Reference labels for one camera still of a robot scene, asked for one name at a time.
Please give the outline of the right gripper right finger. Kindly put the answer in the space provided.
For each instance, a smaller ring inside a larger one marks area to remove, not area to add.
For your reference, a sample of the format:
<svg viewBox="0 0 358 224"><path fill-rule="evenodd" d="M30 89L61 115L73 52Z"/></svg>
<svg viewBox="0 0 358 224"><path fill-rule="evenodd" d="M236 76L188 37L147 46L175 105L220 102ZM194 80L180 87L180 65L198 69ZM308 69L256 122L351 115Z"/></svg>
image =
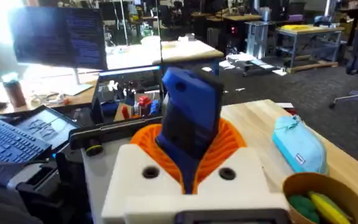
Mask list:
<svg viewBox="0 0 358 224"><path fill-rule="evenodd" d="M218 133L200 160L195 174L195 193L219 194L268 190L257 153L229 121L219 118Z"/></svg>

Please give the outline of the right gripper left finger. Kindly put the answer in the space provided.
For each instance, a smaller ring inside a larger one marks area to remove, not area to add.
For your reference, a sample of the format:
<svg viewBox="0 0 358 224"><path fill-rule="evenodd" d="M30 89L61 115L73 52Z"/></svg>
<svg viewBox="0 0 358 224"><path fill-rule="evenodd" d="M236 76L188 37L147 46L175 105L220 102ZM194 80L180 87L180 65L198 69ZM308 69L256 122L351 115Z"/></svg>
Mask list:
<svg viewBox="0 0 358 224"><path fill-rule="evenodd" d="M161 129L161 124L141 128L119 148L101 212L104 223L175 221L183 177L155 142Z"/></svg>

